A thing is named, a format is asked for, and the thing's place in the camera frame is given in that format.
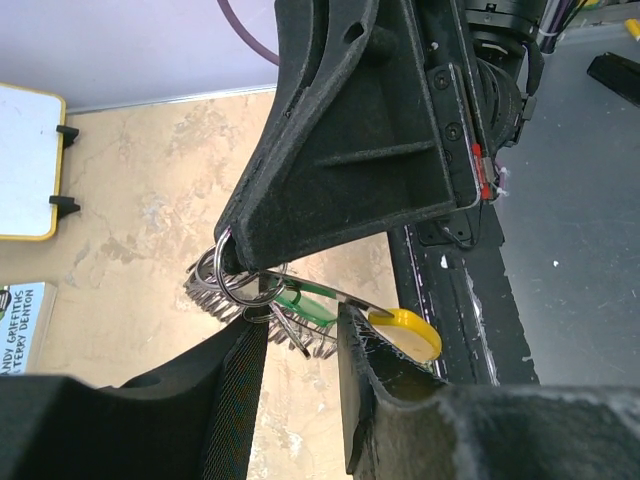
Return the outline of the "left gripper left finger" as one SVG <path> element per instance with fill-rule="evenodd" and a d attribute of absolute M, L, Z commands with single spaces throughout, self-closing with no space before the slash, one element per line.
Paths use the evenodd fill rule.
<path fill-rule="evenodd" d="M 120 387 L 1 379 L 4 479 L 244 479 L 267 328 L 237 319 Z"/>

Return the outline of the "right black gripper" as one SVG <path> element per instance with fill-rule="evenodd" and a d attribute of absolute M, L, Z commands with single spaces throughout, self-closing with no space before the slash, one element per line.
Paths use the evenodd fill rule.
<path fill-rule="evenodd" d="M 369 52 L 380 96 L 275 95 L 216 226 L 229 235 L 227 272 L 272 268 L 454 204 L 434 229 L 459 248 L 479 242 L 491 142 L 464 5 L 378 2 Z"/>

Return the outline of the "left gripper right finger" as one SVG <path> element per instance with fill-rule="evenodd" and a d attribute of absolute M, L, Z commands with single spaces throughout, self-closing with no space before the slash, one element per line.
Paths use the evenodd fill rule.
<path fill-rule="evenodd" d="M 635 479 L 639 392 L 448 383 L 355 307 L 337 325 L 347 473 L 356 479 Z"/>

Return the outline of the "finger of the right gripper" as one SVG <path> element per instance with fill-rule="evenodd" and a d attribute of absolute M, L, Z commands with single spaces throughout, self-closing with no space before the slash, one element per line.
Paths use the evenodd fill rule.
<path fill-rule="evenodd" d="M 376 100 L 378 1 L 277 1 L 278 100 Z"/>

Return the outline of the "green key tag with key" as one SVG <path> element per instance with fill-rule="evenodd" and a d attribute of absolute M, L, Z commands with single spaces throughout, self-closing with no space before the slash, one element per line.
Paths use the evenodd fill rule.
<path fill-rule="evenodd" d="M 334 325 L 337 322 L 337 315 L 309 297 L 308 293 L 332 300 L 336 299 L 336 293 L 326 286 L 289 284 L 276 297 L 276 302 L 318 327 L 325 328 Z"/>

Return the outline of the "keyring yellow clip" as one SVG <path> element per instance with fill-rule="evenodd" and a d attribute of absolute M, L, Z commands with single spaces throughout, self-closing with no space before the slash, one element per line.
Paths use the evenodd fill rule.
<path fill-rule="evenodd" d="M 286 343 L 305 358 L 328 359 L 337 353 L 339 307 L 351 306 L 365 324 L 402 353 L 431 364 L 442 351 L 439 333 L 421 316 L 385 308 L 352 294 L 277 270 L 236 275 L 222 271 L 222 257 L 212 246 L 187 268 L 184 290 L 203 312 L 222 325 L 237 319 L 268 327 L 267 341 Z"/>

